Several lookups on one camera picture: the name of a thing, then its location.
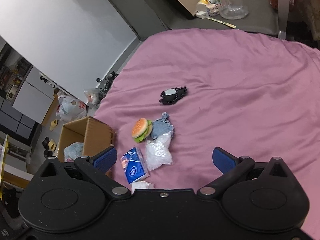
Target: screw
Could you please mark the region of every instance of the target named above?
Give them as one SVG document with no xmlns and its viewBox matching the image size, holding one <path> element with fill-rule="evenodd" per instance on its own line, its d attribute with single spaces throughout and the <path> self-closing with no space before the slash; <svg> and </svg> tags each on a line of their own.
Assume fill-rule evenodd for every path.
<svg viewBox="0 0 320 240">
<path fill-rule="evenodd" d="M 200 189 L 200 193 L 203 195 L 212 195 L 216 192 L 213 187 L 203 187 Z"/>
<path fill-rule="evenodd" d="M 128 189 L 126 187 L 115 187 L 112 189 L 113 194 L 119 196 L 126 194 L 128 192 Z"/>
<path fill-rule="evenodd" d="M 160 197 L 169 197 L 169 194 L 166 192 L 161 192 Z"/>
</svg>

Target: pink bedsheet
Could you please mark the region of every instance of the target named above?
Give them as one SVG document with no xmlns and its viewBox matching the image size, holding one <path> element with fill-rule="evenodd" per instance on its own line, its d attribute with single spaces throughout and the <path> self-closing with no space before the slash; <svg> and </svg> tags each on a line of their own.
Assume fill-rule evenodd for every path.
<svg viewBox="0 0 320 240">
<path fill-rule="evenodd" d="M 303 229 L 320 238 L 320 52 L 297 42 L 240 30 L 176 30 L 148 38 L 116 78 L 95 117 L 117 132 L 119 157 L 145 143 L 131 138 L 141 117 L 170 114 L 174 164 L 150 172 L 156 188 L 193 188 L 221 175 L 212 150 L 257 162 L 282 157 L 310 200 Z M 160 93 L 187 85 L 175 105 Z"/>
</svg>

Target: black pouch with white patch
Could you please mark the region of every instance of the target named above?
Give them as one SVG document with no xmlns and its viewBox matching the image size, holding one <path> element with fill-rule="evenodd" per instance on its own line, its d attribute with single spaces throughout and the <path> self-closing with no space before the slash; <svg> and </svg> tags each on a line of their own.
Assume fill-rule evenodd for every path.
<svg viewBox="0 0 320 240">
<path fill-rule="evenodd" d="M 164 105 L 173 105 L 187 94 L 187 86 L 183 88 L 170 88 L 162 91 L 159 102 Z"/>
</svg>

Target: blue tissue pack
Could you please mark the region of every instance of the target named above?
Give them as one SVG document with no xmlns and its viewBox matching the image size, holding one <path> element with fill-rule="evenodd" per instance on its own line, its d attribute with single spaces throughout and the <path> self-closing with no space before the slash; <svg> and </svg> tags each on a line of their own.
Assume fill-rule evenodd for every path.
<svg viewBox="0 0 320 240">
<path fill-rule="evenodd" d="M 120 161 L 129 184 L 149 177 L 139 148 L 133 147 L 120 158 Z"/>
</svg>

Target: white door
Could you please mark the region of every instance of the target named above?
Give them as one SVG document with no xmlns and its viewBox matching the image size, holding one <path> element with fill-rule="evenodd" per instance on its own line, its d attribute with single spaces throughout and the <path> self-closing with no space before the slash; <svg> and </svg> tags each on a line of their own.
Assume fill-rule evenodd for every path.
<svg viewBox="0 0 320 240">
<path fill-rule="evenodd" d="M 32 120 L 42 123 L 52 101 L 28 82 L 24 82 L 12 107 Z"/>
<path fill-rule="evenodd" d="M 42 93 L 46 94 L 49 98 L 54 99 L 54 89 L 50 87 L 48 84 L 44 83 L 44 81 L 41 80 L 40 77 L 40 71 L 35 67 L 32 67 L 31 71 L 29 72 L 26 78 L 26 81 L 38 90 L 40 90 Z"/>
</svg>

